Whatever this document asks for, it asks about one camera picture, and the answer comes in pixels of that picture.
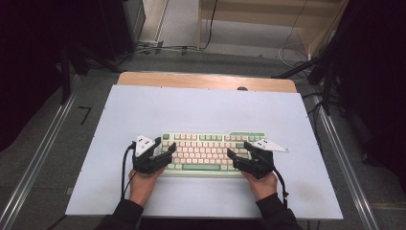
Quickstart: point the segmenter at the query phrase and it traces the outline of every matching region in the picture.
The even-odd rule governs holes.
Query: wire
[[[277,168],[275,167],[275,165],[271,165],[271,163],[269,163],[265,158],[263,158],[262,156],[258,155],[256,152],[251,151],[251,154],[254,154],[257,158],[261,159],[263,162],[265,162],[269,167],[271,167],[271,169],[273,169],[273,171],[277,174],[278,179],[280,180],[281,184],[282,184],[282,195],[283,195],[283,206],[285,208],[287,208],[287,196],[289,196],[289,193],[286,191],[286,187],[284,185],[284,180],[283,177],[281,176],[281,174],[278,172]]]
[[[131,182],[132,178],[134,178],[135,174],[137,174],[137,171],[131,176],[131,178],[129,178],[128,183],[127,183],[127,185],[125,186],[125,189],[124,189],[124,194],[125,194],[125,192],[126,192],[126,190],[128,188],[129,183]]]
[[[49,227],[47,230],[53,230],[58,224],[60,224],[61,221],[63,221],[67,216],[63,215],[60,217],[51,227]]]
[[[317,130],[317,121],[319,120],[319,113],[320,113],[321,106],[322,106],[322,103],[319,103],[317,105],[316,111],[313,113],[313,124],[314,124],[314,135],[316,136],[317,143],[319,144],[320,153],[323,156],[322,142],[320,141],[319,131]]]
[[[308,44],[308,49],[310,50],[310,42],[295,42],[295,43],[291,43],[291,44],[282,46],[282,47],[279,49],[279,51],[278,51],[278,57],[279,57],[280,60],[283,62],[283,64],[285,64],[285,65],[287,65],[287,66],[289,66],[289,67],[291,67],[291,68],[295,68],[295,66],[289,65],[288,63],[286,63],[286,61],[283,60],[283,53],[282,53],[282,55],[281,55],[281,51],[282,51],[285,47],[292,46],[292,45],[297,45],[297,44],[305,44],[305,43]]]
[[[217,0],[215,0],[214,3],[214,8],[213,8],[213,13],[212,13],[212,20],[210,22],[210,30],[209,30],[209,40],[206,43],[206,46],[203,48],[203,50],[206,50],[206,48],[209,46],[210,44],[210,40],[212,40],[212,27],[213,27],[213,21],[214,21],[214,14],[215,14],[215,8],[217,7]]]
[[[119,65],[123,64],[132,54],[133,53],[125,55],[123,57],[123,59],[121,59],[119,62],[113,64],[113,66],[118,67]],[[101,66],[101,65],[98,65],[98,64],[93,64],[91,62],[86,62],[86,63],[90,66],[91,69],[104,69],[104,68],[106,68],[105,66]]]
[[[299,16],[300,16],[300,15],[302,14],[302,12],[304,11],[305,5],[307,4],[307,2],[308,2],[308,0],[305,0],[304,5],[302,6],[301,11],[300,11],[299,14],[296,16],[295,22],[293,23],[292,29],[290,30],[290,34],[289,34],[289,36],[287,37],[286,42],[284,43],[284,46],[287,45],[287,41],[289,40],[289,37],[290,37],[290,36],[292,35],[292,33],[293,33],[293,28],[295,28],[296,22],[298,21]]]
[[[123,170],[122,170],[122,195],[121,199],[124,199],[125,196],[125,190],[124,190],[124,175],[125,175],[125,162],[126,162],[126,157],[128,155],[128,152],[130,150],[134,150],[136,143],[132,142],[132,144],[125,150],[124,157],[123,157]]]
[[[296,65],[302,64],[302,63],[305,63],[305,61],[298,61],[298,62],[296,62],[293,66],[296,68]],[[302,79],[308,78],[309,75],[306,73],[305,70],[303,70],[302,73],[304,74],[304,77],[303,77],[303,76],[300,76],[299,73],[297,73],[296,75],[299,76],[299,77],[302,78]]]
[[[308,98],[310,96],[322,96],[322,95],[323,95],[323,93],[311,93],[311,94],[302,96],[302,99]]]
[[[153,50],[193,50],[193,51],[199,51],[197,50],[197,47],[195,46],[162,46],[162,47],[147,47],[143,49],[138,49],[136,50],[133,54],[139,54],[147,51],[153,51]]]

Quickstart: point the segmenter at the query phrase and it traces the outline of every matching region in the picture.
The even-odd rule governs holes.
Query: black sleeve
[[[260,226],[263,229],[303,230],[303,228],[296,222],[292,210],[284,208],[283,204],[278,199],[278,194],[272,194],[266,198],[258,200],[257,205],[262,215]]]
[[[95,230],[135,229],[144,208],[130,200],[123,199],[117,205],[113,215],[106,215]]]

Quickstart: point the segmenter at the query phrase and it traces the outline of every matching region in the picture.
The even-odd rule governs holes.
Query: green keycap
[[[189,171],[220,171],[220,165],[183,165],[183,170],[189,170]]]

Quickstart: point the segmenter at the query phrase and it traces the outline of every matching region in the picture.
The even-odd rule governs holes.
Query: wooden tabletop
[[[249,91],[296,93],[292,80],[238,77],[229,75],[203,75],[160,72],[124,72],[117,84],[181,88],[232,89],[245,87]]]

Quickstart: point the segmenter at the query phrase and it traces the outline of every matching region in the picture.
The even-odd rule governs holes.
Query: metal rail
[[[18,185],[14,188],[9,201],[6,205],[1,218],[0,218],[0,229],[10,230],[17,218],[18,212],[20,211],[25,199],[27,198],[31,187],[33,186],[45,159],[56,139],[59,130],[65,121],[66,116],[72,106],[73,101],[78,92],[78,88],[81,84],[80,77],[76,75],[73,79],[73,91],[68,98],[65,105],[61,105],[56,113],[55,118],[51,122],[44,138],[42,139],[36,153],[31,161],[29,167],[24,172],[23,177],[19,181]]]
[[[321,100],[319,97],[314,97],[315,103],[319,103]],[[340,165],[341,171],[344,178],[346,179],[347,185],[352,196],[352,199],[355,203],[355,207],[358,210],[358,214],[361,218],[362,223],[364,224],[365,229],[378,230],[379,226],[373,215],[370,203],[368,202],[364,191],[358,181],[355,171],[352,168],[351,162],[347,157],[347,153],[341,143],[341,140],[337,134],[337,131],[334,127],[334,123],[331,120],[324,109],[320,108],[321,120],[326,129],[328,139],[332,144],[335,156]]]

